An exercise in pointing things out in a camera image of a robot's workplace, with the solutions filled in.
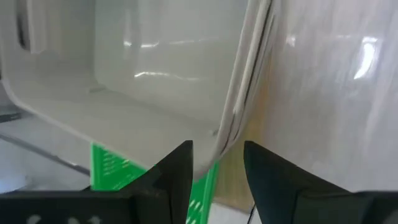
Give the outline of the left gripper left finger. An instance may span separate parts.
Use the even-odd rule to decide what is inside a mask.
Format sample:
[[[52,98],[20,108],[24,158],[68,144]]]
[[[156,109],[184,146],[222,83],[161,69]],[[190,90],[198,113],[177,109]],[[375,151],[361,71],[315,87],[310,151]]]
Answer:
[[[192,182],[187,140],[120,190],[0,194],[0,224],[185,224]]]

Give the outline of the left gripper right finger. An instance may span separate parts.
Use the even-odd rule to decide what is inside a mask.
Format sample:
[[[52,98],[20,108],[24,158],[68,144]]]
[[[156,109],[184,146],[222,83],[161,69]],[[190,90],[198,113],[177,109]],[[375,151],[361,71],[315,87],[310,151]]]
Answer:
[[[398,224],[398,191],[350,192],[254,141],[244,167],[262,224]]]

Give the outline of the green plastic basket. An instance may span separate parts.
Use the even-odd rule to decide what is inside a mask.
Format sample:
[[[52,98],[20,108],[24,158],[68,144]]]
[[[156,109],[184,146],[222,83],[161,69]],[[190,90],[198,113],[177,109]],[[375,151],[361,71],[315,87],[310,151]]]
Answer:
[[[146,170],[104,147],[91,145],[90,183],[94,190],[119,190],[136,180]],[[186,224],[208,224],[214,197],[218,164],[192,184]]]

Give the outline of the white plastic basket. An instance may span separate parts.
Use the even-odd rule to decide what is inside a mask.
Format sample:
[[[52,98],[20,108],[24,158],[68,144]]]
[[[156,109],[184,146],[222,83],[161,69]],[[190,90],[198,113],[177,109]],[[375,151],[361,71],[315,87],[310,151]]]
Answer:
[[[149,169],[183,141],[200,178],[240,136],[281,0],[0,0],[18,107]]]

